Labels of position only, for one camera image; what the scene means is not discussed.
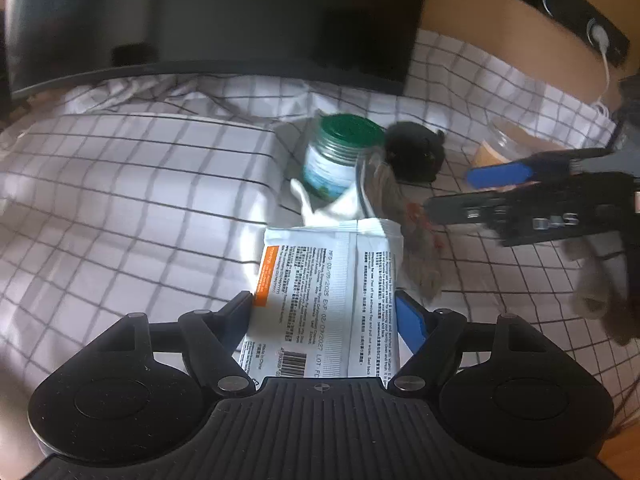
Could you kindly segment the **grey fuzzy sock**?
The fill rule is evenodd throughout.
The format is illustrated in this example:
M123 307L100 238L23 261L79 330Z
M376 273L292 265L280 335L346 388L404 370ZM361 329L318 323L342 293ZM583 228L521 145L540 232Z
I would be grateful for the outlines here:
M427 302L442 291L442 244L423 208L402 194L392 167L380 151L358 156L356 190L366 218L396 222L404 238L402 270Z

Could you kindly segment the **black plush toy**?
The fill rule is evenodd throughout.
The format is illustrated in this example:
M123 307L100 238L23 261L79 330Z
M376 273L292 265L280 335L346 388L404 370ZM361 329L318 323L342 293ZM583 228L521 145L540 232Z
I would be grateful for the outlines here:
M396 122L386 129L385 160L399 181L432 183L445 160L445 133L415 122Z

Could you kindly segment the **white printed packet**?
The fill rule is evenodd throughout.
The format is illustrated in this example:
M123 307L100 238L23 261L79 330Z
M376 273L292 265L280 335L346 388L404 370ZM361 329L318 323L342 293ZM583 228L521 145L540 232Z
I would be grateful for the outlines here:
M404 255L390 220L265 232L240 364L268 377L389 382L399 370L394 305Z

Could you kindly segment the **clear jar tan lid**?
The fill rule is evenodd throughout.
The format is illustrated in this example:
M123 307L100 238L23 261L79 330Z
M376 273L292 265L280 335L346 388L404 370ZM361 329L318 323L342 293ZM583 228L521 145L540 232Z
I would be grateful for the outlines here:
M487 136L476 150L471 166L508 164L533 154L562 150L564 146L532 136L513 122L503 118L492 118Z

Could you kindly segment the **green lid jar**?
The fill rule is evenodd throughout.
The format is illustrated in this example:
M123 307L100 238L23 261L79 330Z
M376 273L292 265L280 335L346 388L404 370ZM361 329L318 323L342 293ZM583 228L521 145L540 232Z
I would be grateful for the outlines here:
M303 181L322 200L336 200L355 182L358 157L383 146L384 129L368 118L322 116L306 149Z

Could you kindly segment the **black flat screen television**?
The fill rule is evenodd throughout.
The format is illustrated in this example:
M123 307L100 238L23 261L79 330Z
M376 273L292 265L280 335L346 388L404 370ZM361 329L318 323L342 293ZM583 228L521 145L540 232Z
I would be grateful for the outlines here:
M158 74L299 78L400 93L424 0L6 0L14 96Z

